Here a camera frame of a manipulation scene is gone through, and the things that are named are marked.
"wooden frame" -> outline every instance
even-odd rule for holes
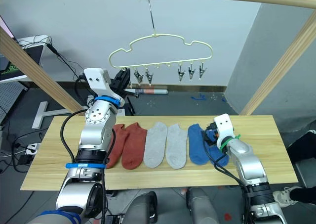
[[[282,5],[291,5],[299,6],[305,8],[316,9],[316,0],[243,0],[243,1],[255,1],[262,3],[273,3],[273,4],[282,4]],[[0,41],[2,38],[6,38],[6,33],[1,31]],[[300,58],[300,56],[305,52],[309,45],[316,38],[316,11],[312,13],[310,18],[307,20],[304,27],[301,29],[293,43],[286,50],[285,54],[281,57],[277,65],[273,68],[271,73],[263,81],[260,87],[257,89],[253,97],[246,104],[244,109],[241,112],[241,115],[250,115],[252,112],[261,104],[265,97],[273,90],[273,88],[278,84],[278,82],[283,78],[287,71],[295,64],[295,62]],[[63,95],[66,93],[62,91],[63,89],[59,87],[57,83],[53,83],[52,79],[42,70],[41,73],[36,73],[36,71],[31,69],[34,67],[34,62],[30,61],[30,57],[21,50],[18,45],[14,46],[10,40],[7,40],[5,44],[0,44],[0,52],[6,56],[10,61],[14,62],[11,59],[14,59],[13,56],[19,58],[14,63],[21,69],[22,72],[29,76],[34,82],[46,91],[50,96],[52,96],[57,102],[62,104],[65,108],[71,108],[73,112],[74,109],[80,110],[81,107],[78,107],[78,103],[75,102],[73,98],[69,99],[67,97],[62,97],[57,93],[54,93],[54,90],[62,92]],[[45,76],[45,80],[49,81],[49,86],[45,84],[45,81],[41,80],[41,76]]]

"gray sock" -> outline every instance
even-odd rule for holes
[[[182,168],[186,163],[187,135],[187,131],[182,130],[179,124],[174,124],[168,128],[166,159],[174,169]]]
[[[149,168],[157,167],[163,160],[167,130],[167,126],[161,122],[156,122],[147,130],[144,163]]]

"gray floor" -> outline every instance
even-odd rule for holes
[[[199,100],[202,96],[196,92],[170,92],[168,95],[141,95],[131,98],[136,115],[219,115],[236,114],[226,102],[222,93],[202,93],[206,100]],[[18,100],[10,111],[10,132],[19,136],[32,132],[31,125],[41,101],[48,101],[48,110],[60,109],[61,106],[39,89],[31,89]],[[45,118],[42,128],[49,126],[52,118]],[[286,146],[294,142],[308,129],[316,129],[316,123],[294,134],[281,134]],[[20,143],[39,142],[38,134],[31,134],[20,140]],[[28,167],[19,166],[20,170]],[[11,167],[0,175],[0,224],[4,223],[15,213],[30,195],[28,191],[20,191],[25,174],[15,172]],[[272,185],[273,190],[283,189],[293,184]],[[238,224],[242,210],[241,191],[238,187],[210,186],[203,187],[212,200],[218,213],[220,222]],[[186,209],[185,196],[182,188],[150,189],[158,196],[158,224],[191,224],[189,211]],[[146,189],[120,191],[117,197],[109,199],[109,208],[114,213],[126,212],[130,202],[137,195],[150,191]],[[36,191],[29,203],[19,212],[10,224],[23,224],[40,214],[44,210],[54,209],[57,192]],[[311,224],[316,222],[316,207],[298,203],[283,209],[289,224]]]

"white wall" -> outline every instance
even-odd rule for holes
[[[83,67],[102,67],[114,76],[108,55],[127,48],[136,38],[153,33],[146,0],[0,0],[0,14],[17,38],[46,34],[69,60]],[[178,34],[186,40],[211,44],[214,57],[207,61],[203,79],[188,71],[183,85],[226,86],[260,7],[259,3],[229,0],[152,0],[158,33]],[[175,40],[139,43],[132,56],[119,55],[125,65],[205,56],[199,47],[183,49]],[[71,71],[52,53],[43,58],[44,69],[57,81],[71,81]],[[153,68],[153,83],[179,84],[178,66]]]

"white hanger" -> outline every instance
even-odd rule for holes
[[[160,66],[160,65],[163,65],[163,64],[167,64],[168,66],[170,66],[171,63],[178,63],[178,64],[182,64],[183,62],[190,62],[190,63],[193,63],[194,61],[201,61],[201,62],[204,62],[205,60],[207,59],[210,59],[212,56],[213,56],[213,48],[211,45],[209,45],[208,43],[206,42],[202,42],[202,41],[197,41],[197,40],[193,40],[191,43],[186,43],[184,37],[182,36],[179,36],[179,35],[171,35],[171,34],[156,34],[156,30],[155,30],[155,25],[154,25],[154,20],[153,20],[153,14],[152,14],[152,8],[151,8],[151,4],[150,4],[150,0],[148,0],[148,4],[149,4],[149,10],[150,10],[150,14],[151,14],[151,19],[152,19],[152,25],[153,25],[153,29],[154,29],[154,33],[152,35],[149,35],[149,36],[145,36],[145,37],[141,37],[139,39],[136,39],[132,42],[129,43],[129,49],[126,50],[124,48],[119,48],[113,52],[110,53],[109,55],[109,64],[112,66],[112,67],[115,67],[115,68],[128,68],[128,67],[139,67],[139,66],[145,66],[146,68],[149,67],[149,66],[153,66],[153,65],[156,65],[157,67]],[[124,51],[124,52],[132,52],[133,51],[133,44],[138,42],[138,41],[141,41],[141,40],[145,40],[145,39],[149,39],[149,38],[157,38],[157,37],[162,37],[162,36],[165,36],[165,37],[175,37],[175,38],[179,38],[179,39],[182,39],[182,42],[184,45],[187,45],[187,46],[192,46],[192,44],[194,43],[197,43],[197,44],[202,44],[202,45],[205,45],[207,46],[209,49],[210,49],[210,55],[207,56],[207,57],[202,57],[202,58],[191,58],[191,59],[184,59],[184,60],[174,60],[174,61],[167,61],[167,62],[155,62],[155,63],[144,63],[144,64],[134,64],[134,65],[123,65],[123,66],[115,66],[112,61],[111,61],[111,58],[114,54],[116,54],[117,52],[120,52],[120,51]]]

